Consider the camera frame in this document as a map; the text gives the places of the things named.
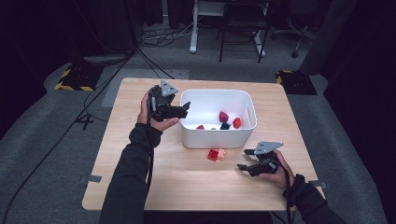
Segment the black sleeve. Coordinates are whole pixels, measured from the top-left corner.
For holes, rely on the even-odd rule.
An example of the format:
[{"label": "black sleeve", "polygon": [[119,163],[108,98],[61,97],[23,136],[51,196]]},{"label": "black sleeve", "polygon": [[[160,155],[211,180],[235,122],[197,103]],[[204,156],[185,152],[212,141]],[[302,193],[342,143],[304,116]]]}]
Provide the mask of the black sleeve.
[{"label": "black sleeve", "polygon": [[327,201],[310,183],[305,183],[303,175],[297,175],[289,192],[290,206],[296,205],[307,224],[338,224],[345,223],[327,205]]},{"label": "black sleeve", "polygon": [[129,135],[131,144],[122,151],[120,161],[108,186],[99,223],[143,223],[148,195],[146,176],[149,170],[150,141],[160,144],[162,132],[136,123]]}]

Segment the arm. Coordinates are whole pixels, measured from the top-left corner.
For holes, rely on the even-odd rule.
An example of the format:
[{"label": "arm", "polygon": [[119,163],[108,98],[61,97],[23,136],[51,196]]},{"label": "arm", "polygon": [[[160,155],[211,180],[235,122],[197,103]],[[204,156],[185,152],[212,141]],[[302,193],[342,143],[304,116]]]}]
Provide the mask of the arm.
[{"label": "arm", "polygon": [[[299,209],[303,220],[307,224],[335,224],[345,223],[337,214],[334,213],[327,205],[327,201],[323,199],[320,192],[312,184],[305,183],[303,175],[294,176],[289,165],[286,163],[282,153],[274,150],[279,161],[288,170],[290,175],[291,188],[289,191],[290,206],[296,205]],[[282,189],[286,189],[286,179],[283,169],[277,169],[275,174],[260,174],[260,177],[274,182]]]},{"label": "arm", "polygon": [[143,223],[143,212],[148,196],[146,176],[149,170],[150,147],[158,146],[163,131],[178,123],[176,118],[162,122],[151,119],[151,127],[149,127],[148,99],[146,93],[141,102],[137,123],[129,135],[131,143],[122,151],[108,186],[99,221],[101,224]]}]

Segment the chair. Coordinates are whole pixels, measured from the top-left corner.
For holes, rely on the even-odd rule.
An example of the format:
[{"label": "chair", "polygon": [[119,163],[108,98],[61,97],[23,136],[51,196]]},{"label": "chair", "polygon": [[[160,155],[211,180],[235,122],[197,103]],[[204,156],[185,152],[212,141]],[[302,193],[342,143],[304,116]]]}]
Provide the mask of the chair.
[{"label": "chair", "polygon": [[221,26],[216,37],[216,39],[219,39],[219,33],[222,33],[219,56],[220,63],[225,44],[246,44],[241,42],[224,42],[226,33],[229,31],[249,32],[251,34],[250,42],[253,42],[254,39],[260,40],[259,33],[261,30],[264,30],[265,34],[261,42],[262,46],[260,48],[258,63],[261,61],[265,40],[270,28],[264,16],[264,4],[264,0],[228,0],[226,2],[224,5]]},{"label": "chair", "polygon": [[317,31],[324,21],[327,2],[323,0],[290,0],[288,5],[287,23],[289,30],[276,30],[271,34],[275,40],[277,35],[297,34],[299,40],[291,57],[297,58],[298,49],[305,37],[315,40]]}]

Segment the table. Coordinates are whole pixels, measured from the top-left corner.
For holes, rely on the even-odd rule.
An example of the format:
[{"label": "table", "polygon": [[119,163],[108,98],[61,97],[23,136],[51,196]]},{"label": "table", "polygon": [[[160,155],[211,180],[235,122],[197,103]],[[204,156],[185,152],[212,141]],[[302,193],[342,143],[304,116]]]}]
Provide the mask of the table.
[{"label": "table", "polygon": [[[225,149],[223,161],[207,158],[209,149],[186,148],[181,143],[181,125],[165,131],[155,148],[155,161],[146,210],[177,211],[280,211],[286,201],[279,189],[259,177],[240,171],[237,163],[248,164],[243,149],[255,148],[259,141],[283,142],[282,151],[293,172],[306,180],[317,180],[287,96],[278,84],[203,80],[167,80],[179,89],[172,105],[179,105],[187,89],[242,90],[250,94],[258,124],[244,148]],[[92,175],[99,183],[89,182],[82,205],[100,210],[106,189],[129,143],[128,135],[136,122],[144,93],[159,79],[125,78],[111,112]]]},{"label": "table", "polygon": [[[202,1],[195,0],[194,11],[192,15],[192,34],[190,43],[190,53],[197,52],[197,42],[198,42],[198,16],[222,16],[225,1]],[[256,49],[260,54],[262,49],[262,42],[260,41],[260,32],[254,37],[254,42],[256,44]],[[262,57],[265,56],[265,50],[262,51]]]}]

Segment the white plastic bin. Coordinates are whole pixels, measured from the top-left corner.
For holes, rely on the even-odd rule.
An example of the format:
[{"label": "white plastic bin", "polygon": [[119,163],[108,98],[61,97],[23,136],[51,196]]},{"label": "white plastic bin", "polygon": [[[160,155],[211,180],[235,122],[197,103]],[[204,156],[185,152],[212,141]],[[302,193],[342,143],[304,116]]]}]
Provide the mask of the white plastic bin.
[{"label": "white plastic bin", "polygon": [[[240,90],[187,90],[181,94],[180,104],[191,102],[189,114],[181,119],[182,141],[190,148],[243,147],[257,125],[256,112],[250,95]],[[221,130],[219,113],[229,116],[229,130]],[[240,118],[239,129],[233,120]],[[204,125],[204,130],[197,127]]]}]

